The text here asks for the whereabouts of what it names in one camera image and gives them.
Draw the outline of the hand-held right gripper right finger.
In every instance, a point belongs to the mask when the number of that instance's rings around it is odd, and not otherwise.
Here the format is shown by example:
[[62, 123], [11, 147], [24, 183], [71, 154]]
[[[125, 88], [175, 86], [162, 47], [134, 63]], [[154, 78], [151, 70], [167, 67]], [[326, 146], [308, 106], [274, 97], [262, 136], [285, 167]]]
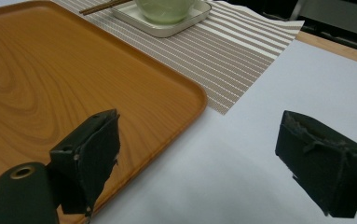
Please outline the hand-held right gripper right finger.
[[326, 215], [355, 217], [356, 142], [314, 118], [284, 111], [275, 153]]

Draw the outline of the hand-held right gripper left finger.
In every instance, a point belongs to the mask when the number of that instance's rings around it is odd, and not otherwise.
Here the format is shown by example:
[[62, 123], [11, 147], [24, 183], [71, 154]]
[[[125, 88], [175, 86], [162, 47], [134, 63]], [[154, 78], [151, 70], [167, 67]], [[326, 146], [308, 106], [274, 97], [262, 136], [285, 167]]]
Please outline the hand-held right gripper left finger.
[[55, 204], [65, 214], [92, 214], [117, 164], [118, 119], [115, 109], [94, 114], [49, 152], [48, 173]]

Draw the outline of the wooden serving tray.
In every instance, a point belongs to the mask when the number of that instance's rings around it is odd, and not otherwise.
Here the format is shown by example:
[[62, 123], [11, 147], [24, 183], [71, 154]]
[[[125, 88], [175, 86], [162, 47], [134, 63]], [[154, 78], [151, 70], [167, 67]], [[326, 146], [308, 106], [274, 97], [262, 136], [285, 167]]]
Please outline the wooden serving tray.
[[105, 206], [204, 111], [203, 88], [50, 1], [0, 7], [0, 175], [116, 109], [121, 148]]

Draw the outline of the white square plate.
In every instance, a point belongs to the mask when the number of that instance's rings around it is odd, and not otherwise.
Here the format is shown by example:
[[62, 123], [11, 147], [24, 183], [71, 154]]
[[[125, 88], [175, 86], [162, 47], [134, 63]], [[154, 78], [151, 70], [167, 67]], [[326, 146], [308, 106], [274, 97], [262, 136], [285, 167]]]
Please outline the white square plate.
[[175, 24], [153, 23], [147, 19], [133, 1], [112, 7], [112, 14], [127, 24], [154, 37], [170, 37], [204, 21], [212, 10], [209, 3], [197, 1], [188, 15]]

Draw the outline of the pale green bowl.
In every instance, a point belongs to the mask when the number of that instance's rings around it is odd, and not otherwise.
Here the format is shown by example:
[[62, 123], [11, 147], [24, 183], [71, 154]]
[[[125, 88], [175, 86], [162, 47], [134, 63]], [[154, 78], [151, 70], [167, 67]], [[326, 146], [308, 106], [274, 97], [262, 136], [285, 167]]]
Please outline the pale green bowl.
[[150, 21], [174, 24], [189, 14], [197, 0], [134, 0], [134, 2]]

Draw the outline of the pale table cover sheet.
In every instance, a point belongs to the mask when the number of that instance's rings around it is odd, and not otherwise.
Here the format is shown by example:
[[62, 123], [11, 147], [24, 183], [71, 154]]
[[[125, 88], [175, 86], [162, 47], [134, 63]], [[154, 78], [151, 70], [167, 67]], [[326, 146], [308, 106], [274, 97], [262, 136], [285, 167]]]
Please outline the pale table cover sheet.
[[[88, 0], [53, 3], [85, 20]], [[326, 216], [275, 153], [286, 110], [357, 142], [356, 50], [299, 32], [225, 115], [206, 97], [186, 130], [97, 206], [93, 224], [357, 224]]]

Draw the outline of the striped woven placemat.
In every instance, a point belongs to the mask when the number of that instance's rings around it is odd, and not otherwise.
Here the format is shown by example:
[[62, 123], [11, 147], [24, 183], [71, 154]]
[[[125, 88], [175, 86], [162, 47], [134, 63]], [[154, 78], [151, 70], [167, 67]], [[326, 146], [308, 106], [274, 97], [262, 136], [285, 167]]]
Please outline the striped woven placemat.
[[274, 21], [247, 7], [208, 0], [208, 17], [159, 38], [120, 20], [114, 8], [84, 19], [200, 84], [225, 115], [296, 38], [301, 21]]

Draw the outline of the white metal desk frame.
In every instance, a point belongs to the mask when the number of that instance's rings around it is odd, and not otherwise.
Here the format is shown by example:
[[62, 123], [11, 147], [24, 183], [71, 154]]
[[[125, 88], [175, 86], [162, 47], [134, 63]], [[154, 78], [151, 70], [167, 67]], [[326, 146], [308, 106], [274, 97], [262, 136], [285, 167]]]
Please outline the white metal desk frame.
[[290, 20], [298, 18], [357, 34], [357, 0], [297, 0]]

